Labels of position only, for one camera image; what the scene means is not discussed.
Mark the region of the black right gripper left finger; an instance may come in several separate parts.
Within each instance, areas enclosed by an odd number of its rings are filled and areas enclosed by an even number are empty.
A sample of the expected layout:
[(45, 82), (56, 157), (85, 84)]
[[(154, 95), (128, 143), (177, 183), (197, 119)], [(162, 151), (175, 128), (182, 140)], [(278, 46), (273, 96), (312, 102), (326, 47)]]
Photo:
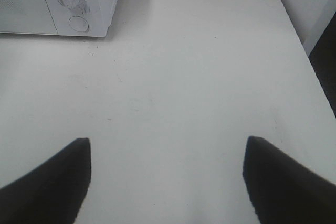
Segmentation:
[(74, 223), (90, 181), (90, 141), (78, 138), (1, 188), (1, 223)]

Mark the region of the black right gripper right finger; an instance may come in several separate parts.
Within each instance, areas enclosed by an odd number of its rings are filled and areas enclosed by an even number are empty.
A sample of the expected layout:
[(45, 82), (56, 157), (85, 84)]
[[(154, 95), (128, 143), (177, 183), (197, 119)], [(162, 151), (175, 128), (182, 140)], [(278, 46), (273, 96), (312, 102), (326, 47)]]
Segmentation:
[(335, 184), (262, 137), (247, 140), (243, 179), (260, 223), (335, 223)]

